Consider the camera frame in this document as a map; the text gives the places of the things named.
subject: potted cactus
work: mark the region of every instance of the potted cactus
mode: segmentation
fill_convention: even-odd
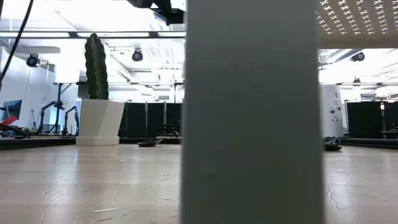
[[[119,144],[118,131],[124,103],[108,98],[108,73],[104,45],[95,33],[85,44],[86,76],[89,99],[81,102],[79,136],[81,146],[109,146]]]

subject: wooden floor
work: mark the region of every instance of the wooden floor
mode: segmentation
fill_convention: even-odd
[[[0,151],[0,223],[178,223],[179,158],[167,145]],[[345,147],[325,167],[327,223],[398,223],[398,151]]]

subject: cactus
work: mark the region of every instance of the cactus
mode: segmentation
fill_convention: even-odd
[[[108,100],[108,73],[106,71],[104,45],[95,33],[85,44],[86,76],[90,99]]]

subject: white planter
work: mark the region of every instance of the white planter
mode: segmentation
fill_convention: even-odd
[[[119,144],[119,127],[124,103],[110,100],[81,102],[78,146],[112,146]]]

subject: perforated ceiling panel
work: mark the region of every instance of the perforated ceiling panel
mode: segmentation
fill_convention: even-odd
[[[398,48],[398,0],[320,0],[320,48]]]

